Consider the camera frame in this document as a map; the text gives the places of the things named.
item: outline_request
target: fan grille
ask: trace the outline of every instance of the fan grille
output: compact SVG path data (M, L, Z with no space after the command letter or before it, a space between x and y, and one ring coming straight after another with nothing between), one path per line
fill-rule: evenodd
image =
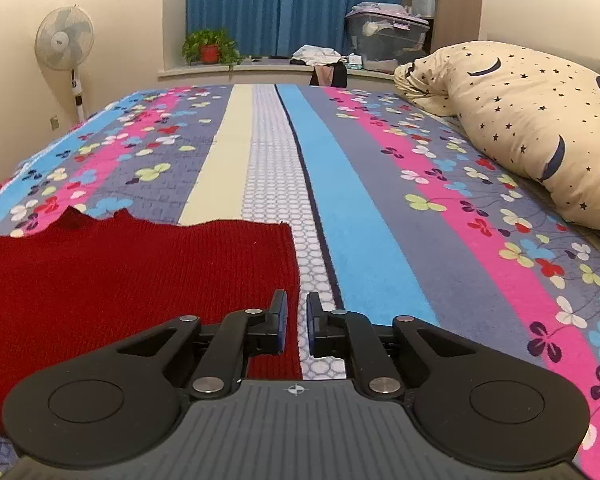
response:
M93 40L88 15L78 6L60 7L50 12L38 28L36 56L53 70L70 70L89 55Z

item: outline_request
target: bed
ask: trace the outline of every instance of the bed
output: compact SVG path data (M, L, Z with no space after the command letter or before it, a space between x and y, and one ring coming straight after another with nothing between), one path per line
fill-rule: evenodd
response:
M142 91L24 161L0 235L94 218L291 225L301 297L389 324L410 314L564 375L589 402L577 462L600 480L600 237L393 93L293 85ZM298 346L307 379L344 376ZM15 460L0 437L0 471Z

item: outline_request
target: black stripe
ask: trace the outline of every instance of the black stripe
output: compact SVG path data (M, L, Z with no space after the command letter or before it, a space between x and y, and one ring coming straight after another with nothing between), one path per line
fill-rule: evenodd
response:
M280 92L278 91L278 85L276 85L276 94L278 95L278 100L282 105L282 109L285 111L286 120L289 123L289 127L291 128L291 133L294 136L294 141L296 143L296 150L298 151L298 158L300 159L300 166L302 166L302 174L304 175L304 184L306 186L306 192L309 196L309 203L311 204L311 211L314 214L314 223L315 223L315 231L318 233L318 241L320 243L320 250L322 251L322 259L324 260L324 268L327 271L327 278L329 279L329 284L331 285L331 294L333 295L333 303L336 308L344 308L344 304L342 302L342 294L340 293L340 285L338 284L338 279L336 277L336 271L333 267L333 261L331 260L331 254L329 252L329 247L327 246L327 240L324 236L324 231L322 230L322 222L320 221L320 213L318 213L318 206L315 203L314 190L311 187L311 180L309 179L309 173L306 168L306 164L304 163L304 157L302 156L302 148L300 147L300 141L298 140L298 133L296 133L296 129L294 128L294 124L291 121L291 117L289 116L289 112L286 110L285 104L282 101L282 97L280 97Z

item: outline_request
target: red knitted sweater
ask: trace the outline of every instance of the red knitted sweater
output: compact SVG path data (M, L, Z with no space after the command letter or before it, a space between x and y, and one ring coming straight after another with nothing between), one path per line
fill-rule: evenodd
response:
M254 359L250 376L300 378L298 265L286 224L179 227L69 208L39 234L0 237L0 411L36 370L182 314L216 323L267 307L276 288L288 293L286 349Z

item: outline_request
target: pink stripe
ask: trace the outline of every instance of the pink stripe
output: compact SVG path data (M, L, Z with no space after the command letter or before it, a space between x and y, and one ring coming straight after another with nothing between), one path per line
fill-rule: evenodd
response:
M349 108L361 106L359 102L352 100L351 95L342 94L337 88L325 88L324 91L330 97L340 98L344 101L342 103L344 106ZM404 156L400 159L387 155L401 170L411 170L426 176L424 171L430 171L434 167L432 158L411 151L417 144L413 144L409 140L410 137L396 136L385 132L385 129L391 128L388 123L385 123L385 126L377 126L371 122L375 120L375 117L362 110L346 113L359 117L357 119L358 123L371 134L380 146L383 148L391 146ZM420 122L412 121L404 114L397 116L396 120L403 119L411 123ZM447 155L448 158L454 158L455 154L451 150L448 150L448 153L437 153L442 158L446 158ZM467 161L465 164L480 169L480 166L476 166L474 162ZM527 327L534 321L540 321L549 333L557 328L564 327L555 319L555 315L559 311L555 298L552 298L544 290L539 282L538 275L533 270L520 266L516 261L505 260L500 257L498 251L505 248L504 242L506 240L504 237L485 218L483 220L487 222L490 228L491 237L486 237L480 233L480 230L469 227L467 222L474 221L475 216L462 210L459 200L464 197L457 191L444 187L444 184L450 184L451 181L441 182L436 178L428 178L428 180L429 184L417 184L420 194L432 202L446 206L446 211L436 214L442 215L449 227L464 241L484 267L485 272L488 273L503 296L509 301L520 321ZM560 296L558 289L556 289L555 297L557 296ZM552 336L551 341L563 349L562 359L556 364L543 355L546 366L574 383L584 393L589 403L589 410L593 413L600 404L590 398L589 389L596 384L594 370L599 363L592 354L583 333L576 327L571 326L560 330L555 336ZM598 429L596 443L587 451L580 450L579 457L583 471L594 479L600 479L600 409L594 414L591 423Z
M176 103L180 100L180 98L175 94L183 89L189 89L189 87L171 89L166 93L165 96L157 98L152 102L144 100L138 101L138 104L146 106L146 109L142 110L141 119L135 120L134 124L130 126L124 126L123 129L118 133L119 135L125 133L128 134L128 136L123 139L117 139L112 144L107 144L105 146L101 145L95 148L94 154L86 160L85 164L80 167L75 174L72 174L70 178L63 180L62 187L59 188L53 196L46 199L48 207L38 211L38 225L35 227L35 229L26 231L26 235L28 236L42 231L49 224L55 222L67 207L86 203L93 193L117 168L120 163L118 161L118 157L120 155L125 153L133 155L136 151L141 149L140 147L124 147L123 143L130 137L139 137L139 139L144 139L148 133L153 135L157 134L156 137L168 135L168 133L159 132L160 128L165 127L165 125L160 123L155 124L155 121L160 119L160 114L168 113L173 110ZM164 105L164 107L157 108L157 105ZM148 126L153 126L155 129L150 132L143 132L142 130ZM90 143L90 140L87 140L84 143L84 146L88 146ZM81 176L85 171L88 170L95 170L96 180L94 182L91 182L90 184L80 184L77 187L74 187L75 184L69 183L71 178ZM60 182L52 182L49 185L55 186L57 184L60 184ZM74 195L76 192L83 192L84 194L79 197L72 198L72 195Z

